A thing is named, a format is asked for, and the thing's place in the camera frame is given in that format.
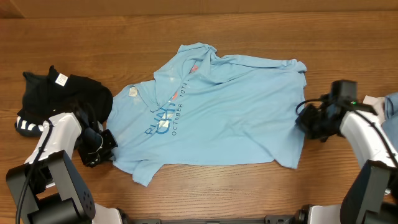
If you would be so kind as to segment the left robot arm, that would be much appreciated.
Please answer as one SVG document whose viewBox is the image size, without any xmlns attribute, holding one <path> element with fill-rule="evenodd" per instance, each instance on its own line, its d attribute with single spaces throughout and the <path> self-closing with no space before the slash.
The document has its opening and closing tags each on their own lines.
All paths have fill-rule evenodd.
<svg viewBox="0 0 398 224">
<path fill-rule="evenodd" d="M 75 149 L 85 166 L 112 157 L 117 146 L 88 103 L 47 118 L 33 153 L 23 165 L 10 169 L 6 182 L 16 210 L 16 223 L 84 224 L 129 223 L 119 208 L 95 203 L 72 162 Z"/>
</svg>

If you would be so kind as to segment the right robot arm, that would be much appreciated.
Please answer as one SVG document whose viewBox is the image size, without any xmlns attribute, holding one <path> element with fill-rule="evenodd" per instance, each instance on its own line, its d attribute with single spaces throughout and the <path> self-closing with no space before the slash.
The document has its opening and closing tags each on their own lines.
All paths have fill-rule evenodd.
<svg viewBox="0 0 398 224">
<path fill-rule="evenodd" d="M 308 205 L 288 223 L 397 223 L 397 205 L 384 201 L 386 193 L 397 198 L 397 151 L 376 110 L 358 101 L 357 83 L 351 80 L 334 81 L 317 101 L 319 106 L 313 99 L 297 105 L 298 127 L 308 139 L 345 138 L 361 170 L 339 205 Z"/>
</svg>

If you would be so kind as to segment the light blue printed t-shirt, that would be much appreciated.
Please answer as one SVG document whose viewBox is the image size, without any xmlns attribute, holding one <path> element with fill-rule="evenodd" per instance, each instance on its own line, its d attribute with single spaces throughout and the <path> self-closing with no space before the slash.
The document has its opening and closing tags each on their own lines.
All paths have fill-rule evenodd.
<svg viewBox="0 0 398 224">
<path fill-rule="evenodd" d="M 118 143 L 113 164 L 145 186 L 166 164 L 294 169 L 306 70 L 294 59 L 219 57 L 208 44 L 182 45 L 152 80 L 114 97 L 106 123 Z"/>
</svg>

